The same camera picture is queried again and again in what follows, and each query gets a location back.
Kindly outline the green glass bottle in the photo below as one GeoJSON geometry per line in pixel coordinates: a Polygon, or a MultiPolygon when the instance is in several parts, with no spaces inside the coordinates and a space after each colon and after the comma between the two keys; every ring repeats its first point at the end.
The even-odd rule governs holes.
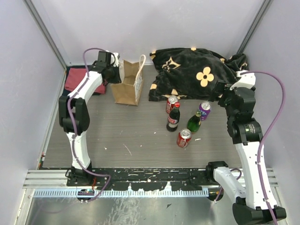
{"type": "Polygon", "coordinates": [[[187,129],[189,129],[192,134],[196,133],[201,126],[201,115],[201,111],[197,110],[195,115],[187,122],[187,129]]]}

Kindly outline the glass cola bottle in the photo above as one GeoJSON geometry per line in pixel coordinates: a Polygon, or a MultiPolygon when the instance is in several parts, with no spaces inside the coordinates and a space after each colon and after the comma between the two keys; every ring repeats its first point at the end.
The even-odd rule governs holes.
{"type": "Polygon", "coordinates": [[[176,102],[169,113],[166,129],[169,132],[174,132],[178,128],[178,123],[180,121],[180,103],[176,102]]]}

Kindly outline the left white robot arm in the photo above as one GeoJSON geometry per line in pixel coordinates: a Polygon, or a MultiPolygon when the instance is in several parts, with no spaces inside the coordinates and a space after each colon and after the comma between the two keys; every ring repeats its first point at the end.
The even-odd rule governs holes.
{"type": "Polygon", "coordinates": [[[59,98],[59,124],[69,139],[72,154],[68,179],[74,184],[88,186],[95,180],[87,149],[87,103],[99,86],[121,82],[119,58],[117,52],[99,49],[97,60],[91,66],[85,65],[85,75],[75,89],[59,98]]]}

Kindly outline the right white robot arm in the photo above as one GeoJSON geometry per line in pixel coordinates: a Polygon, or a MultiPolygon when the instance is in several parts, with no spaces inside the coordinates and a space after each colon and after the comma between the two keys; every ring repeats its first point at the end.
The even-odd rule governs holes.
{"type": "Polygon", "coordinates": [[[221,96],[218,105],[226,110],[227,131],[240,157],[245,186],[238,182],[224,161],[208,163],[206,180],[212,185],[219,184],[227,193],[239,225],[269,224],[285,219],[286,210],[278,206],[270,188],[262,128],[253,117],[254,88],[218,81],[211,100],[217,96],[221,96]]]}

